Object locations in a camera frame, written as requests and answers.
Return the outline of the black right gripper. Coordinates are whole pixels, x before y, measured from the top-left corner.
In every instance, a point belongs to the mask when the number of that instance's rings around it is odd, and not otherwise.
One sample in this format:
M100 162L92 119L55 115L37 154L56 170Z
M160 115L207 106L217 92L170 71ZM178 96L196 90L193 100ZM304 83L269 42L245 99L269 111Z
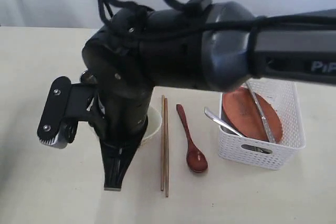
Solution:
M99 136L104 169L104 190L121 190L124 176L148 126L152 85L103 89L97 84L95 106L105 126Z

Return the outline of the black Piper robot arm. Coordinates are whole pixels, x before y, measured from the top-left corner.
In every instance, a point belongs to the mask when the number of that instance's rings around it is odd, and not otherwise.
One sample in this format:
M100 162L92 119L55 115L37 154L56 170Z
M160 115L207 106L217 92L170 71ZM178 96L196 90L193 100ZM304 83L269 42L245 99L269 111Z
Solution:
M199 13L127 8L107 19L82 58L97 81L104 188L120 190L148 125L156 86L223 92L250 78L335 84L335 10L255 17L235 2Z

